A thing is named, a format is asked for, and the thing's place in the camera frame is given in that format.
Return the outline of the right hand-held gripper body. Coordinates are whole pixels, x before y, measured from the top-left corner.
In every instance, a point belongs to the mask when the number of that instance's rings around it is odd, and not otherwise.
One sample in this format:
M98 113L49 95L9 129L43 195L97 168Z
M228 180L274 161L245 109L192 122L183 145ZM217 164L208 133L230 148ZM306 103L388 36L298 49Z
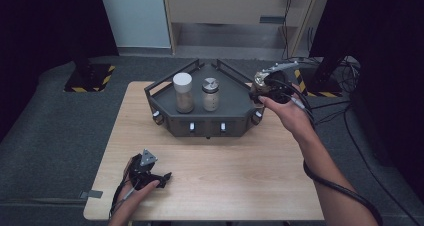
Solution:
M284 69L296 66L297 63L276 63L274 66L261 71L262 95L269 97L280 104L291 100L294 90L288 81Z

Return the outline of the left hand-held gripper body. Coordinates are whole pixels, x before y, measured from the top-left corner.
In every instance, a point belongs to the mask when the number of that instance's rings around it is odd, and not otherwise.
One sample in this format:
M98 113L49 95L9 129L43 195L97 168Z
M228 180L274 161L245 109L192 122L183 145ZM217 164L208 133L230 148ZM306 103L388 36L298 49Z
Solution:
M128 174L131 184L136 190L142 189L152 181L151 169L157 160L158 158L147 149L132 158Z

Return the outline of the silver-lidded jar brown contents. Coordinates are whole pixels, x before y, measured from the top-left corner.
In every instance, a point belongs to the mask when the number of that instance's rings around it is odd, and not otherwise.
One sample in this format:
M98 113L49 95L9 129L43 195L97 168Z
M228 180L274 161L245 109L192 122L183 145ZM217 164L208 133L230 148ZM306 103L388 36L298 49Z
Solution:
M269 91L268 85L265 83L265 78L268 76L268 73L257 72L254 75L253 83L251 86L250 92L253 94L264 94Z

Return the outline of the black corner rack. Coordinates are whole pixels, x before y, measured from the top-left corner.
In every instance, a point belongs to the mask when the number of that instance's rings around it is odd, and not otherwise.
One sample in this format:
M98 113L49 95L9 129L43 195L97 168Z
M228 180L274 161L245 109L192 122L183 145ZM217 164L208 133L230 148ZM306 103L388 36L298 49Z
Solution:
M252 80L221 60L205 63L195 60L177 69L192 76L194 109L180 113L176 109L173 75L168 74L145 88L153 120L175 137L240 137L258 125L264 111L250 100ZM202 81L219 81L218 108L208 112L203 108Z

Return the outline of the silver-lidded jar pale contents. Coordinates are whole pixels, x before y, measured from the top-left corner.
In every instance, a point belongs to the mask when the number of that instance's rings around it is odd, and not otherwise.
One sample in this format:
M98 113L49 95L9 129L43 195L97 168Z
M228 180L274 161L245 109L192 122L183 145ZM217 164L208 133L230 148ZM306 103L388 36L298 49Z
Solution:
M202 102L206 111L212 112L219 106L219 81L216 78L205 78L202 83Z

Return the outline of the white-lidded spice jar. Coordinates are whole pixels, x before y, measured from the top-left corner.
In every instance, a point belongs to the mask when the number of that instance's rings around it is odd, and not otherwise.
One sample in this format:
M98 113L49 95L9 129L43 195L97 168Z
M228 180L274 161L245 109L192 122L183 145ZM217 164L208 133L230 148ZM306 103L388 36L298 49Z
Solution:
M192 76L185 72L173 76L173 85L176 95L176 109L180 113L189 113L194 109L192 97Z

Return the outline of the person's left hand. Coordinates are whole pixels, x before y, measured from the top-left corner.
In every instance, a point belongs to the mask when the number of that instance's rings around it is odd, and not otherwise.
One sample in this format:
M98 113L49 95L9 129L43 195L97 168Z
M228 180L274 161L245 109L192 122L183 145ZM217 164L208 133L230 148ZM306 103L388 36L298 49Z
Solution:
M124 180L121 192L119 193L119 196L117 198L118 205L116 206L113 214L119 212L119 213L129 214L130 216L132 216L133 213L138 209L140 203L159 184L159 181L155 180L155 181L150 182L149 184L147 184L146 186L144 186L140 190L134 190L133 186L131 184L131 181L129 179L129 176L126 173L130 163L131 163L131 160L128 161L128 163L127 163L127 165L124 169L125 180Z

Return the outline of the person's right hand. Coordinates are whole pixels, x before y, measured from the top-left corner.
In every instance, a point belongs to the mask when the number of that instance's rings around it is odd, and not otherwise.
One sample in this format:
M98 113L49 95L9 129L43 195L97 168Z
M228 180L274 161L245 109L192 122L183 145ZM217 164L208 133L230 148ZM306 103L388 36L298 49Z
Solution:
M273 111L283 126L293 135L298 143L316 141L318 136L314 131L307 114L294 102L280 104L271 98L260 96L260 102Z

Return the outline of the black stand with striped base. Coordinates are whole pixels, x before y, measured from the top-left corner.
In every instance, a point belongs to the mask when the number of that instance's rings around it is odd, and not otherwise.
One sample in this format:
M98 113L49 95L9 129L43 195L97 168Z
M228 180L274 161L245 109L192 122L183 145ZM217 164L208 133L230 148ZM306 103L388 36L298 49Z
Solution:
M80 46L71 37L67 46L75 69L64 86L65 92L101 92L110 81L115 67L111 64L92 63Z
M311 97L341 97L341 86L332 76L341 62L340 56L326 56L316 68L297 69L295 76L302 94Z

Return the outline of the grey tape strip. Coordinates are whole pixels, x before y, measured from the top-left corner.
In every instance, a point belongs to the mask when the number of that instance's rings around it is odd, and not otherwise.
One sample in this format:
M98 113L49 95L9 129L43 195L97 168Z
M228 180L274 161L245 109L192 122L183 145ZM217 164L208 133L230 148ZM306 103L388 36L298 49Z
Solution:
M103 192L97 191L97 190L81 191L79 194L79 198L80 199L101 198L102 195L103 195Z

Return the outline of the black curtain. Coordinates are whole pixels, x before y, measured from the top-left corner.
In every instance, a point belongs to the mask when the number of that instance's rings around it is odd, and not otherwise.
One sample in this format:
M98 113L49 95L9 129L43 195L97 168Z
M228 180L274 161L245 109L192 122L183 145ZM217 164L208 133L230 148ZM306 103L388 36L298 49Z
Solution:
M115 55L103 0L0 0L0 140L46 70L84 56Z
M424 201L424 0L328 0L311 55L359 62L357 117Z

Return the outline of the white panel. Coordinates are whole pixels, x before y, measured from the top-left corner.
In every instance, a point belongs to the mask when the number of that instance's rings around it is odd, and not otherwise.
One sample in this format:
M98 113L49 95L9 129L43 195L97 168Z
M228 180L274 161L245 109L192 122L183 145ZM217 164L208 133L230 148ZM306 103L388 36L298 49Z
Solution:
M103 0L118 47L171 47L164 0Z

